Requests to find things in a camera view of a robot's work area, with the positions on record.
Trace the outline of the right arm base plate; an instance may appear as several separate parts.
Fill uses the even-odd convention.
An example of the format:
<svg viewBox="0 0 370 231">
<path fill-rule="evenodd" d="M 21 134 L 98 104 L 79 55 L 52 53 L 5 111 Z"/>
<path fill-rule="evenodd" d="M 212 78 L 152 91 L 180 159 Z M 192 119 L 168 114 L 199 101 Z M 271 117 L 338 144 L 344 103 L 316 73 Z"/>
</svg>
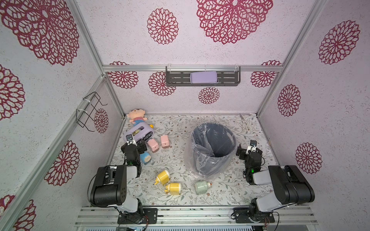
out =
<svg viewBox="0 0 370 231">
<path fill-rule="evenodd" d="M 236 223 L 274 223 L 275 218 L 271 212 L 260 212 L 249 208 L 234 208 L 230 218 Z"/>
</svg>

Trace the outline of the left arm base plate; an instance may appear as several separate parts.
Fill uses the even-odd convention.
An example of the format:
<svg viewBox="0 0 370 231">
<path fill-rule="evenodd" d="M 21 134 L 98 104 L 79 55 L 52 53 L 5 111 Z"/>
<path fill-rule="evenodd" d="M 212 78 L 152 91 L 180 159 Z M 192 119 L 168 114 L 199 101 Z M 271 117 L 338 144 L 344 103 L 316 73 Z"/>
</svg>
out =
<svg viewBox="0 0 370 231">
<path fill-rule="evenodd" d="M 118 224 L 156 224 L 158 218 L 157 208 L 139 208 L 135 213 L 120 212 L 118 218 Z"/>
</svg>

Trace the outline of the green pencil sharpener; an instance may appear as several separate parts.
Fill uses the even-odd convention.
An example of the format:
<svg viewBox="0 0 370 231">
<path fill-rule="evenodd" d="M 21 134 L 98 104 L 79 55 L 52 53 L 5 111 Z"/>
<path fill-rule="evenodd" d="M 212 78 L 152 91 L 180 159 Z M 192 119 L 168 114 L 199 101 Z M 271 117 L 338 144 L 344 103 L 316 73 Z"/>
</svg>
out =
<svg viewBox="0 0 370 231">
<path fill-rule="evenodd" d="M 207 181 L 199 181 L 195 183 L 195 192 L 197 195 L 205 194 L 212 188 L 212 183 Z"/>
</svg>

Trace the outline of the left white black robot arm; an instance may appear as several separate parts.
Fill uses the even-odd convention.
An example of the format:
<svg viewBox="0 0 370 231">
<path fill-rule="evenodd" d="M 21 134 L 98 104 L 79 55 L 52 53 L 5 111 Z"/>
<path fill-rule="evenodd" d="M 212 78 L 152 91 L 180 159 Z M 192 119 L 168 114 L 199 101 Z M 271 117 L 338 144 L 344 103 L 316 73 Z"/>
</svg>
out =
<svg viewBox="0 0 370 231">
<path fill-rule="evenodd" d="M 143 139 L 128 141 L 121 147 L 125 155 L 122 165 L 99 167 L 89 183 L 87 198 L 98 208 L 114 208 L 119 213 L 118 224 L 142 224 L 148 222 L 140 199 L 127 193 L 127 181 L 140 177 L 140 155 L 146 151 Z"/>
</svg>

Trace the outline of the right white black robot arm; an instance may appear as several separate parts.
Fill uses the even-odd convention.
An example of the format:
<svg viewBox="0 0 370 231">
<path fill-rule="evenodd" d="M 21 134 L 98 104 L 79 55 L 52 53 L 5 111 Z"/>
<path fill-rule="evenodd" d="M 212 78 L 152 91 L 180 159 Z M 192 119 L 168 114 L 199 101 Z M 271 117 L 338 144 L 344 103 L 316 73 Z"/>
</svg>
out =
<svg viewBox="0 0 370 231">
<path fill-rule="evenodd" d="M 262 157 L 262 150 L 256 145 L 257 142 L 252 140 L 248 148 L 243 149 L 241 145 L 237 148 L 236 156 L 245 164 L 243 176 L 249 185 L 271 185 L 273 191 L 263 197 L 254 198 L 246 208 L 235 208 L 231 218 L 236 223 L 274 222 L 273 213 L 277 209 L 315 200 L 313 188 L 297 166 L 274 165 L 261 170 L 266 162 Z"/>
</svg>

